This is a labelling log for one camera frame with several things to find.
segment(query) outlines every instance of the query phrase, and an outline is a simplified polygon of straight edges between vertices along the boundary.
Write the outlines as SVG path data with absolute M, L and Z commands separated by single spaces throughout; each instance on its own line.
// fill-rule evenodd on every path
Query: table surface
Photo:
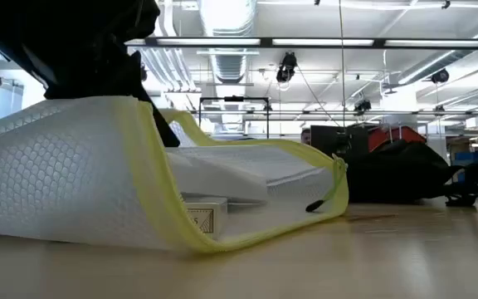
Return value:
M 0 298 L 184 297 L 478 298 L 478 203 L 351 205 L 212 256 L 0 237 Z

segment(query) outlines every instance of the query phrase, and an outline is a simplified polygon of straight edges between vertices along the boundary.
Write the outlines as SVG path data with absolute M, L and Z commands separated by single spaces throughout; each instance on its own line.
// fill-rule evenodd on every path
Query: ceiling duct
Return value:
M 249 37 L 253 31 L 256 0 L 198 0 L 204 31 L 208 37 Z M 239 83 L 246 74 L 246 49 L 237 55 L 211 55 L 215 77 L 222 83 Z
M 473 50 L 454 50 L 430 56 L 426 60 L 421 61 L 415 66 L 402 72 L 397 78 L 393 78 L 391 76 L 391 84 L 387 84 L 384 87 L 395 88 L 420 81 L 421 79 L 431 76 L 432 74 L 444 69 L 446 66 L 449 66 L 456 61 L 459 61 L 473 52 Z
M 154 55 L 150 52 L 150 50 L 144 50 L 140 51 L 141 52 L 141 60 L 149 70 L 153 73 L 154 77 L 158 82 L 164 86 L 168 91 L 174 90 L 174 86 L 171 82 L 168 81 L 167 75 L 163 72 L 163 69 L 161 69 L 154 59 Z
M 177 37 L 178 34 L 173 25 L 173 0 L 163 1 L 163 28 L 168 37 Z M 180 81 L 183 84 L 185 91 L 195 91 L 197 87 L 191 76 L 186 61 L 183 57 L 182 49 L 166 49 L 165 50 L 168 59 L 172 62 L 174 70 L 176 70 Z

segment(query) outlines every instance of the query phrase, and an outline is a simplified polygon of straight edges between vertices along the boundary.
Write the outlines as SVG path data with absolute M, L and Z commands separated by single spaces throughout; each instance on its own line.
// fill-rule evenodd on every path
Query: ceiling pipe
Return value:
M 162 54 L 165 53 L 162 53 L 163 51 L 160 52 L 160 50 L 156 49 L 147 49 L 145 51 L 150 55 L 150 57 L 152 57 L 151 59 L 156 63 L 156 66 L 158 66 L 159 70 L 163 72 L 165 79 L 173 86 L 173 91 L 182 90 L 181 86 L 176 81 L 171 68 L 169 65 L 167 65 L 165 58 L 162 56 Z
M 153 73 L 159 84 L 164 86 L 168 91 L 173 89 L 173 85 L 168 83 L 165 79 L 165 75 L 159 70 L 158 66 L 154 62 L 154 59 L 148 54 L 147 51 L 141 51 L 141 60 L 148 67 L 151 73 Z
M 473 52 L 473 50 L 452 50 L 446 53 L 432 55 L 426 60 L 420 61 L 415 66 L 399 74 L 398 78 L 394 79 L 396 82 L 385 86 L 385 88 L 406 86 L 425 79 Z
M 249 37 L 253 32 L 256 0 L 198 0 L 204 31 L 208 37 Z M 247 58 L 211 55 L 212 68 L 222 83 L 239 83 L 246 74 Z
M 464 76 L 461 76 L 461 77 L 459 77 L 459 78 L 457 78 L 457 79 L 455 79 L 455 80 L 453 80 L 453 81 L 448 81 L 447 83 L 444 83 L 444 84 L 440 85 L 439 87 L 437 87 L 437 86 L 430 86 L 430 87 L 428 87 L 428 88 L 431 88 L 431 90 L 428 91 L 428 92 L 425 92 L 426 90 L 428 90 L 428 88 L 425 89 L 425 90 L 423 91 L 423 92 L 425 92 L 425 94 L 422 95 L 422 96 L 419 96 L 419 97 L 420 97 L 420 98 L 423 98 L 423 97 L 426 97 L 426 96 L 433 95 L 433 94 L 435 94 L 435 93 L 437 93 L 437 92 L 439 92 L 439 91 L 442 91 L 442 90 L 444 90 L 444 89 L 449 88 L 451 85 L 453 85 L 453 84 L 455 84 L 455 83 L 457 83 L 457 82 L 459 82 L 459 81 L 469 79 L 470 77 L 472 77 L 472 76 L 474 76 L 474 75 L 476 75 L 476 74 L 478 74 L 478 69 L 476 69 L 476 70 L 474 70 L 474 71 L 472 71 L 472 72 L 470 72 L 470 73 L 468 73 L 468 74 L 465 74 Z
M 173 25 L 173 0 L 163 1 L 163 27 L 168 37 L 177 37 L 178 34 L 174 30 Z M 174 48 L 166 50 L 169 60 L 173 63 L 178 77 L 183 84 L 183 89 L 195 91 L 197 87 L 191 77 L 189 69 L 186 67 L 185 59 L 181 49 Z
M 383 27 L 383 29 L 381 30 L 381 32 L 379 32 L 378 34 L 378 37 L 384 37 L 385 34 L 387 34 L 394 26 L 396 26 L 396 24 L 399 22 L 399 20 L 402 19 L 403 16 L 405 16 L 405 14 L 407 14 L 407 12 L 411 9 L 411 7 L 414 7 L 417 3 L 419 2 L 419 0 L 412 0 L 408 7 L 406 7 L 403 11 L 401 11 L 394 19 L 392 19 L 392 21 L 390 21 L 387 25 L 385 25 Z M 379 81 L 382 81 L 385 79 L 385 74 L 379 74 L 377 75 L 374 79 L 377 79 Z M 346 105 L 348 104 L 348 101 L 353 99 L 356 95 L 358 95 L 359 93 L 363 92 L 369 87 L 372 85 L 372 81 L 366 83 L 364 86 L 362 86 L 361 88 L 359 88 L 358 90 L 356 90 L 349 98 L 345 99 L 346 100 Z
M 447 108 L 451 108 L 453 107 L 454 105 L 458 105 L 460 104 L 461 102 L 464 102 L 466 100 L 470 100 L 470 99 L 473 99 L 473 98 L 476 98 L 478 97 L 478 89 L 474 90 L 474 91 L 470 91 L 467 93 L 467 96 L 454 96 L 452 98 L 449 98 L 447 100 L 443 100 L 439 103 L 436 103 L 436 104 L 432 104 L 432 105 L 429 105 L 429 107 L 427 109 L 431 109 L 431 108 L 434 108 L 438 105 L 444 105 L 445 107 Z

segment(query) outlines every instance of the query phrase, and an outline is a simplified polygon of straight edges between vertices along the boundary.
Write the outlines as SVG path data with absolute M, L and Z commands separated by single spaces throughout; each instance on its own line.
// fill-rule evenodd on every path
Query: metal frame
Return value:
M 244 115 L 434 115 L 434 116 L 444 116 L 444 115 L 478 115 L 478 111 L 383 111 L 383 110 L 368 110 L 363 114 L 358 114 L 354 111 L 342 110 L 327 110 L 327 111 L 308 111 L 308 110 L 273 110 L 273 111 L 252 111 L 252 110 L 220 110 L 220 111 L 202 111 L 202 102 L 204 100 L 223 100 L 224 98 L 218 97 L 201 97 L 200 103 L 198 104 L 198 110 L 190 110 L 192 114 L 198 114 L 199 125 L 202 119 L 202 114 L 207 115 L 223 115 L 223 114 L 244 114 Z M 245 100 L 263 100 L 266 99 L 268 105 L 268 98 L 257 98 L 257 97 L 245 97 Z
M 238 96 L 237 99 L 241 99 L 241 100 L 238 100 L 236 102 L 241 102 L 241 101 L 244 101 L 244 100 L 262 100 L 265 102 L 266 104 L 266 113 L 263 113 L 263 114 L 266 114 L 266 138 L 269 139 L 269 116 L 271 115 L 269 113 L 269 98 L 268 97 L 248 97 L 248 96 Z M 195 110 L 192 110 L 191 113 L 194 114 L 194 113 L 198 113 L 198 127 L 201 126 L 202 124 L 202 113 L 204 111 L 202 111 L 202 103 L 205 101 L 205 100 L 225 100 L 225 98 L 223 97 L 207 97 L 207 96 L 203 96 L 200 98 L 200 101 L 198 102 L 198 111 L 195 111 Z M 244 114 L 254 114 L 252 112 L 259 112 L 259 111 L 251 111 L 251 110 L 239 110 L 240 112 L 246 112 Z
M 241 134 L 212 134 L 212 136 L 229 136 L 229 135 L 237 135 L 237 136 L 259 136 L 262 134 L 246 134 L 246 135 L 241 135 Z M 299 137 L 300 134 L 271 134 L 271 136 L 277 136 L 277 137 Z M 426 140 L 428 137 L 435 137 L 435 136 L 441 136 L 441 137 L 478 137 L 478 134 L 428 134 L 426 135 Z
M 175 48 L 304 48 L 304 49 L 340 49 L 340 45 L 277 45 L 274 44 L 274 39 L 286 39 L 286 40 L 341 40 L 340 37 L 227 37 L 226 39 L 233 40 L 251 40 L 259 39 L 259 44 L 252 44 L 246 42 L 241 44 L 227 44 L 219 42 L 220 37 L 146 37 L 141 40 L 134 40 L 127 43 L 130 47 L 175 47 Z M 167 41 L 168 39 L 184 39 L 184 40 L 197 40 L 203 39 L 211 41 L 208 44 L 162 44 L 160 41 Z M 351 41 L 367 41 L 373 40 L 372 45 L 352 45 Z M 386 46 L 387 41 L 415 41 L 415 42 L 478 42 L 478 39 L 453 39 L 453 38 L 377 38 L 377 37 L 360 37 L 360 38 L 344 38 L 348 44 L 344 44 L 345 49 L 403 49 L 403 50 L 478 50 L 478 46 L 473 47 L 454 47 L 454 46 Z

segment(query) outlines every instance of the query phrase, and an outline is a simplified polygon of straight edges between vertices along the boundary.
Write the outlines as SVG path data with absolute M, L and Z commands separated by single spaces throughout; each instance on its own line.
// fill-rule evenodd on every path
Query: black backpack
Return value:
M 446 184 L 464 169 L 466 180 Z M 478 161 L 449 166 L 427 145 L 398 140 L 348 163 L 349 200 L 354 203 L 414 203 L 447 196 L 449 206 L 471 206 L 478 197 Z

